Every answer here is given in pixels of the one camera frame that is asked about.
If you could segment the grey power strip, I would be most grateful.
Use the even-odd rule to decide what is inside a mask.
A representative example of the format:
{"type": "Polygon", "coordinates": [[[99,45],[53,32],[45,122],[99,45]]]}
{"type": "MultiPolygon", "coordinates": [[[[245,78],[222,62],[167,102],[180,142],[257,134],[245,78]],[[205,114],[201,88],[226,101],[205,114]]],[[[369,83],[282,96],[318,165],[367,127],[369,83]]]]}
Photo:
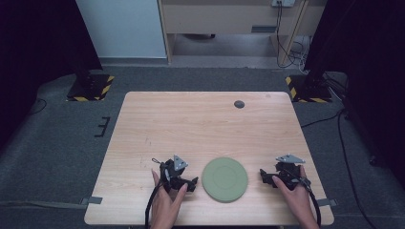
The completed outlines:
{"type": "Polygon", "coordinates": [[[295,0],[272,0],[271,6],[276,8],[292,8],[295,0]]]}

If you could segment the dark curtain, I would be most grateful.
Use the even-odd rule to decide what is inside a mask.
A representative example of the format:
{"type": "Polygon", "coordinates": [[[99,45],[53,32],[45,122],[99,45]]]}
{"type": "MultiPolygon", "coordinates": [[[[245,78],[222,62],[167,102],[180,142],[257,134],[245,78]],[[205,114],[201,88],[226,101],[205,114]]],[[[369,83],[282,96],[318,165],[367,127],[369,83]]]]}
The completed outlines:
{"type": "Polygon", "coordinates": [[[41,85],[100,68],[76,0],[0,0],[0,150],[41,85]]]}
{"type": "Polygon", "coordinates": [[[405,189],[405,0],[327,0],[306,68],[348,77],[352,122],[405,189]]]}

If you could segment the black stand base yellow stripes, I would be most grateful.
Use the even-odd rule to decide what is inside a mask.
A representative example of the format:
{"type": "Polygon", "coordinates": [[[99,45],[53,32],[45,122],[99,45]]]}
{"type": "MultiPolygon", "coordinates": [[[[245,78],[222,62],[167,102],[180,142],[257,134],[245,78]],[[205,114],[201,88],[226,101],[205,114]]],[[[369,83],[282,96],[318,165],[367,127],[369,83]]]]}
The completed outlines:
{"type": "Polygon", "coordinates": [[[68,101],[103,100],[114,80],[112,75],[88,70],[79,70],[75,76],[75,82],[67,94],[68,101]]]}
{"type": "Polygon", "coordinates": [[[293,102],[331,102],[328,84],[323,76],[292,74],[286,77],[286,82],[293,102]]]}

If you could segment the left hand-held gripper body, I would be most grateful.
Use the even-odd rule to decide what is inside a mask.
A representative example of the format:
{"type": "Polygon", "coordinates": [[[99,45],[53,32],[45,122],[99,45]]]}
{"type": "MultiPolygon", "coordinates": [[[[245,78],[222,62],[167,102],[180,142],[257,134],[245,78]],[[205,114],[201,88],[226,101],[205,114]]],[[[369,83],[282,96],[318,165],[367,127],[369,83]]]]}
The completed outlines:
{"type": "Polygon", "coordinates": [[[183,184],[191,187],[190,180],[181,178],[181,174],[187,166],[188,163],[177,155],[160,164],[160,180],[166,192],[180,190],[183,184]]]}

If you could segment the white panel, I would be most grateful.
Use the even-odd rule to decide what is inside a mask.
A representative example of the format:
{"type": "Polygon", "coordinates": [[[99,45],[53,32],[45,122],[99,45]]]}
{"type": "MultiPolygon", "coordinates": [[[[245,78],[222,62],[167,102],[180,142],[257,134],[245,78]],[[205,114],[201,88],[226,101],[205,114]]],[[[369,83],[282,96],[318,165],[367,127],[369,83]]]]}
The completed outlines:
{"type": "Polygon", "coordinates": [[[76,0],[103,58],[165,58],[158,0],[76,0]]]}

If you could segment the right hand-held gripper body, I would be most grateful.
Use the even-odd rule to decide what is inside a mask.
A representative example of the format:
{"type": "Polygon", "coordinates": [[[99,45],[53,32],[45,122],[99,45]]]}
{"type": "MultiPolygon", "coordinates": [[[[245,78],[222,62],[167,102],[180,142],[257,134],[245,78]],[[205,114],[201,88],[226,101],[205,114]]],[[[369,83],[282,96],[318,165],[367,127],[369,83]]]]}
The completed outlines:
{"type": "Polygon", "coordinates": [[[276,177],[281,179],[290,191],[294,190],[298,184],[302,184],[308,191],[310,190],[310,181],[301,176],[301,164],[305,163],[302,158],[287,154],[276,157],[275,165],[276,177]]]}

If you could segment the person's right hand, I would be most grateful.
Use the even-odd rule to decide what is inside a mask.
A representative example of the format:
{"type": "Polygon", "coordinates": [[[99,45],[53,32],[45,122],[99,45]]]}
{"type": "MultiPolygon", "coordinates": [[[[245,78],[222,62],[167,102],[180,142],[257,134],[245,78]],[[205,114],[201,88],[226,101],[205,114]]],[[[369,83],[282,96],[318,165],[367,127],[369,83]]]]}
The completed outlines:
{"type": "Polygon", "coordinates": [[[302,184],[297,184],[293,190],[289,190],[278,177],[273,176],[272,180],[281,191],[289,210],[301,224],[315,221],[310,207],[309,193],[302,184]]]}

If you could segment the large green plate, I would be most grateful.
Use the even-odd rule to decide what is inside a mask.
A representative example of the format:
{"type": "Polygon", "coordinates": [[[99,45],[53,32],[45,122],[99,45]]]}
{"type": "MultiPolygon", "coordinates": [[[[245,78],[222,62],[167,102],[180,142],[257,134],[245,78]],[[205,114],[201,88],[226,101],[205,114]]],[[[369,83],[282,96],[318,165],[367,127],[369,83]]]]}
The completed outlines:
{"type": "Polygon", "coordinates": [[[209,161],[202,171],[202,187],[218,202],[228,203],[239,199],[246,191],[248,176],[244,166],[230,157],[209,161]]]}

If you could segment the person's left hand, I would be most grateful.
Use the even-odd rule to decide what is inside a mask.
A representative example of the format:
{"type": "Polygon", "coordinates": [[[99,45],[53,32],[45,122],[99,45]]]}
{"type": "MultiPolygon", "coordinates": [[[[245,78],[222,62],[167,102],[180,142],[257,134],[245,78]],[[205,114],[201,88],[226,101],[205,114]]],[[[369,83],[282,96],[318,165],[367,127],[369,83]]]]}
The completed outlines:
{"type": "Polygon", "coordinates": [[[159,187],[152,203],[152,222],[156,219],[168,219],[175,222],[181,209],[181,203],[187,192],[188,185],[183,184],[175,199],[171,199],[165,189],[159,186],[160,178],[154,170],[152,170],[152,176],[155,185],[159,187]]]}

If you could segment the light wooden desk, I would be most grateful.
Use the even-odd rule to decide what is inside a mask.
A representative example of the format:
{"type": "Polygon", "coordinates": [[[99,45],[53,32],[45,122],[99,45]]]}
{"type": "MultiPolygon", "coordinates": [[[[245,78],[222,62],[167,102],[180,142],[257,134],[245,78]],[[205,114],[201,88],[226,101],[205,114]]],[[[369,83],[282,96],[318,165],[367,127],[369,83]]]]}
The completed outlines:
{"type": "Polygon", "coordinates": [[[166,53],[177,34],[267,33],[285,64],[297,36],[313,36],[328,0],[295,0],[292,8],[272,0],[158,0],[166,53]]]}

